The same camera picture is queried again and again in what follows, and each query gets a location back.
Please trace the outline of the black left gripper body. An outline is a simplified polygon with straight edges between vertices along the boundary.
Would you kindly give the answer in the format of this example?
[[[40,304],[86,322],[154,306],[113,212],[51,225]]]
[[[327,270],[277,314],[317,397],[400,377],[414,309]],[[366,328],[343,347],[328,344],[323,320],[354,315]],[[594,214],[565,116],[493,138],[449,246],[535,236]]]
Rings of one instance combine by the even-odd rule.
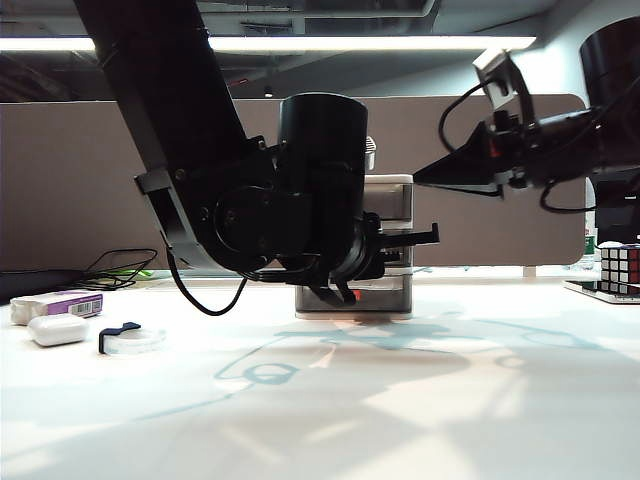
[[[433,223],[432,229],[427,232],[385,234],[382,232],[379,216],[373,212],[364,213],[363,228],[363,249],[354,270],[349,274],[350,280],[381,278],[385,273],[385,264],[400,258],[398,253],[389,253],[388,249],[440,241],[437,223]]]

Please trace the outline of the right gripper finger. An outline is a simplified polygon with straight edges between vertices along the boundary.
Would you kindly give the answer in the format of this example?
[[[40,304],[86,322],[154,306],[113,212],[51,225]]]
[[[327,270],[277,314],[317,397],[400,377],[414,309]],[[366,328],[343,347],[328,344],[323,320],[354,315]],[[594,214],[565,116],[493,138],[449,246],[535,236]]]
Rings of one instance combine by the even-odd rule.
[[[504,198],[503,187],[501,185],[444,185],[435,183],[420,183],[420,186],[438,188],[465,194],[474,194],[484,197]]]
[[[488,129],[479,122],[464,145],[413,174],[413,182],[436,188],[497,188],[488,153]]]

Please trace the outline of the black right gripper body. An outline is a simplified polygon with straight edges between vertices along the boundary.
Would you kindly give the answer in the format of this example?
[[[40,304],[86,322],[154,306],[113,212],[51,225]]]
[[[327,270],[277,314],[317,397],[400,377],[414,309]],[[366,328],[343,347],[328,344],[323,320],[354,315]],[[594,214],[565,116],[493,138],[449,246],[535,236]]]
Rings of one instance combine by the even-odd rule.
[[[489,191],[507,184],[542,187],[592,173],[599,159],[597,113],[587,109],[524,124],[516,114],[496,111],[487,146],[494,170]]]

